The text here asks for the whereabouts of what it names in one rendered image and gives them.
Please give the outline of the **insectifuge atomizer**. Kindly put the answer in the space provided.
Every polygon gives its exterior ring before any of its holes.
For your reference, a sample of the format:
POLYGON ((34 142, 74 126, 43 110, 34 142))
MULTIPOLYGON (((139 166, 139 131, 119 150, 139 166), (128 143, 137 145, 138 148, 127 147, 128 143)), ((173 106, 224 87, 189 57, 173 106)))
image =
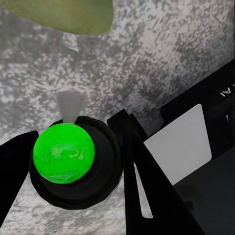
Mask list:
POLYGON ((30 152, 32 185, 49 204, 83 210, 105 200, 123 174, 123 148, 104 122, 79 116, 84 94, 55 96, 62 119, 40 134, 30 152))

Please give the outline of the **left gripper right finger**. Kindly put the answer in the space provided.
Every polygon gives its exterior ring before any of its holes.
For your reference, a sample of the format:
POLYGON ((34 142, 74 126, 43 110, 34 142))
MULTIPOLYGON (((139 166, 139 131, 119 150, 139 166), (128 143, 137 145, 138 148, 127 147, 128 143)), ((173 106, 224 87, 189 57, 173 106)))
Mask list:
POLYGON ((141 138, 123 131, 126 235, 206 235, 141 138), (134 163, 153 218, 142 216, 134 163))

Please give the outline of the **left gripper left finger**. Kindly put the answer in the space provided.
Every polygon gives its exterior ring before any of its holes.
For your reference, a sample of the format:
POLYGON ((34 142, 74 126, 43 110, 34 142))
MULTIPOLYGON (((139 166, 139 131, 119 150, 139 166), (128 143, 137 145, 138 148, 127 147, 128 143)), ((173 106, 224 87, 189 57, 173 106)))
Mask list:
POLYGON ((38 131, 27 132, 0 145, 0 227, 29 172, 30 152, 38 136, 38 131))

